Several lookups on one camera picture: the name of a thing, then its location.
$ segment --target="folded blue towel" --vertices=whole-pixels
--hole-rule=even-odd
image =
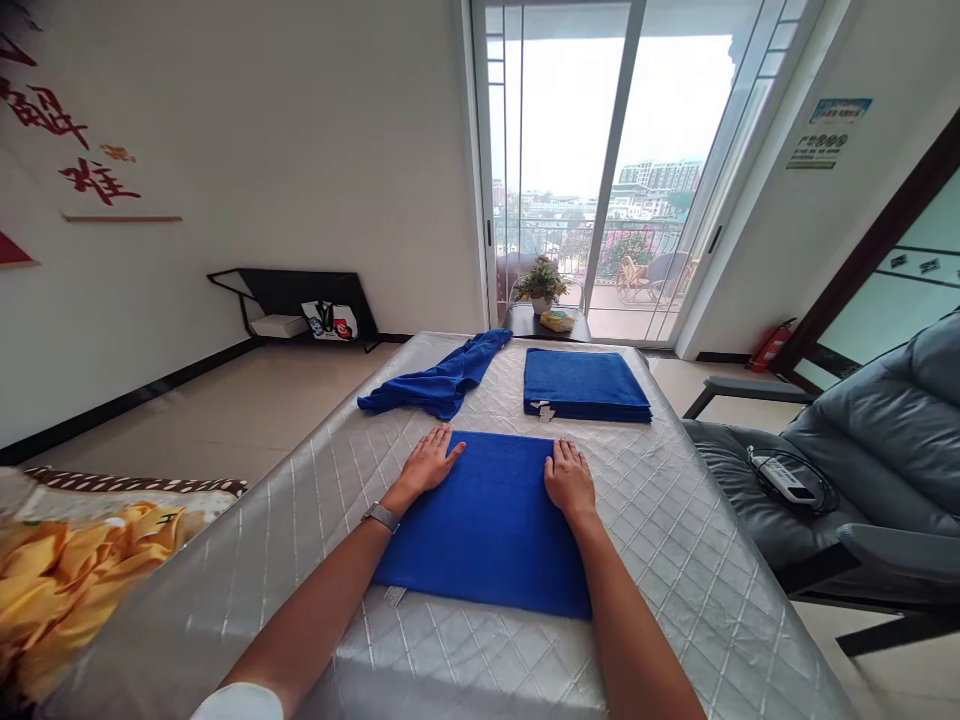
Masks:
[[[404,515],[373,582],[432,595],[588,619],[583,562],[547,496],[553,441],[454,432],[450,475]]]
[[[503,328],[477,333],[439,364],[388,380],[367,397],[357,398],[357,405],[375,414],[415,405],[440,420],[449,420],[460,411],[467,390],[480,384],[497,350],[512,337],[513,333]]]
[[[557,417],[650,422],[650,402],[619,353],[527,350],[523,411],[547,402]]]

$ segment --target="flowers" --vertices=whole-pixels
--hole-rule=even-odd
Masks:
[[[561,295],[566,295],[568,290],[563,282],[563,278],[557,272],[556,268],[550,262],[546,255],[540,255],[533,267],[520,276],[515,285],[517,299],[531,298],[538,300],[545,299],[547,302],[553,302]]]

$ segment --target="sky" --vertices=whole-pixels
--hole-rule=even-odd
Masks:
[[[617,160],[705,160],[733,82],[729,35],[641,37]],[[504,88],[491,87],[494,178],[520,184],[520,46],[507,42]],[[523,44],[523,190],[596,197],[606,155],[623,39]]]

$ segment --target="fire extinguisher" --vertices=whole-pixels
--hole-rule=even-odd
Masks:
[[[790,326],[796,321],[796,318],[790,318],[786,322],[780,323],[775,328],[764,334],[763,342],[757,351],[750,356],[747,361],[747,370],[753,372],[763,372],[767,366],[773,362],[773,359],[783,349],[783,344],[790,339]]]

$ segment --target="door handle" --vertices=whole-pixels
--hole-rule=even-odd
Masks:
[[[717,240],[720,239],[721,232],[723,232],[723,225],[717,225],[717,231],[713,234],[713,240],[710,241],[710,247],[707,248],[707,255],[712,253],[717,247]]]

